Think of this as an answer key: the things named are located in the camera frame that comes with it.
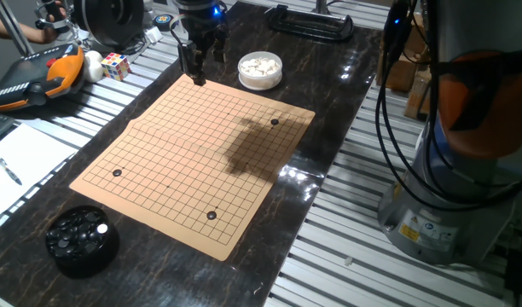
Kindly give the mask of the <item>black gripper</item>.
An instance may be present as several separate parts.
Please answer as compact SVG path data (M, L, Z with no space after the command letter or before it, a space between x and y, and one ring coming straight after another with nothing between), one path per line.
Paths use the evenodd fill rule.
M188 41L178 44L180 67L194 84L203 86L206 75L203 64L206 52L213 47L215 62L224 63L224 47L229 37L225 4L178 4Z

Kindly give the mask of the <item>bare person hand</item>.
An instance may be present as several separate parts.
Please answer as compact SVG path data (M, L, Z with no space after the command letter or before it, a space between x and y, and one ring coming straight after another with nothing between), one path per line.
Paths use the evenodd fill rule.
M67 17L66 10L62 10L60 12L60 17L65 18ZM47 20L54 22L55 17L52 14L47 14ZM39 30L39 43L40 44L48 44L54 42L60 34L57 32L57 30L49 27L45 27L43 30Z

